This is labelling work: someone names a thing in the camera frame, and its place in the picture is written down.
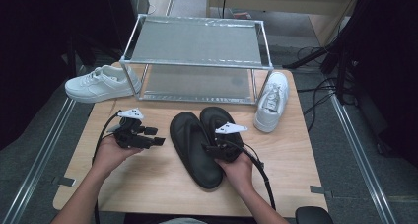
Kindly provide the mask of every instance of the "white sneaker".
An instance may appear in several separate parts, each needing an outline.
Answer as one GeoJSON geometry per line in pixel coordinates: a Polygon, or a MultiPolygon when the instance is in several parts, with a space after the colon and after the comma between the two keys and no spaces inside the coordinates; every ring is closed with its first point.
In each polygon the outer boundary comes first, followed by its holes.
{"type": "MultiPolygon", "coordinates": [[[[141,87],[138,76],[129,66],[126,66],[126,70],[135,92],[138,92],[141,87]]],[[[133,95],[123,69],[110,65],[98,67],[90,74],[68,80],[65,91],[69,98],[80,103],[97,103],[133,95]]]]}
{"type": "Polygon", "coordinates": [[[279,124],[288,98],[289,84],[286,76],[280,72],[272,73],[261,94],[254,126],[263,132],[273,131],[279,124]]]}

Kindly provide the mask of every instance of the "person's arm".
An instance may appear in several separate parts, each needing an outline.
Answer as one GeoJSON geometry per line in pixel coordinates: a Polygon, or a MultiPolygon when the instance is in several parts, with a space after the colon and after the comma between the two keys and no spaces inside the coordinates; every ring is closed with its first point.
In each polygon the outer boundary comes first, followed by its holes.
{"type": "Polygon", "coordinates": [[[237,191],[258,224],[288,223],[254,189],[252,185],[252,162],[245,153],[233,163],[215,160],[224,169],[228,181],[237,191]]]}
{"type": "Polygon", "coordinates": [[[126,158],[141,151],[139,148],[120,148],[113,136],[104,138],[92,168],[52,223],[90,223],[105,179],[126,158]]]}

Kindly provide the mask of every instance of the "black slide sandal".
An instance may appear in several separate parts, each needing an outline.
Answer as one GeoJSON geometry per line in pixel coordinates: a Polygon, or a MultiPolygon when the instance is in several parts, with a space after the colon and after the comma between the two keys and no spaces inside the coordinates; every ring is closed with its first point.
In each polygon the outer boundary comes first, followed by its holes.
{"type": "Polygon", "coordinates": [[[178,156],[196,183],[207,189],[217,187],[223,172],[203,149],[210,143],[197,116],[191,112],[176,115],[170,124],[170,136],[178,156]]]}
{"type": "Polygon", "coordinates": [[[215,134],[215,130],[225,125],[227,122],[235,123],[231,115],[222,108],[209,107],[203,109],[200,113],[200,121],[208,134],[209,141],[211,142],[211,146],[206,147],[206,152],[214,158],[219,158],[227,162],[235,161],[241,154],[241,149],[229,143],[224,143],[218,146],[216,138],[234,143],[243,148],[244,144],[240,134],[219,134],[218,136],[215,134]]]}

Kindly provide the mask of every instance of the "hand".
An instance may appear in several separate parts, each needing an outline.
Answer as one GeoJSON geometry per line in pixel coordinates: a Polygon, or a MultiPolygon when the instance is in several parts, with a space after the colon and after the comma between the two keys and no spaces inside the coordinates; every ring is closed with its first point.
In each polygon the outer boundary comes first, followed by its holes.
{"type": "Polygon", "coordinates": [[[242,152],[232,163],[219,159],[215,159],[215,162],[224,169],[228,181],[239,194],[254,189],[252,185],[252,162],[247,154],[242,152]]]}
{"type": "Polygon", "coordinates": [[[142,148],[121,148],[111,135],[105,137],[96,154],[92,169],[106,176],[116,169],[126,158],[141,152],[142,148]]]}

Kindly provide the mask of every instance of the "forearm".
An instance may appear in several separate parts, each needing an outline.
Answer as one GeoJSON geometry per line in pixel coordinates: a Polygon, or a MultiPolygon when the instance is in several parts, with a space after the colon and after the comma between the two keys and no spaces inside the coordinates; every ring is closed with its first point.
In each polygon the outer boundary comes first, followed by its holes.
{"type": "Polygon", "coordinates": [[[106,177],[90,170],[52,223],[91,223],[95,204],[106,177]]]}
{"type": "Polygon", "coordinates": [[[288,223],[255,191],[255,189],[248,189],[240,192],[240,197],[258,224],[288,223]]]}

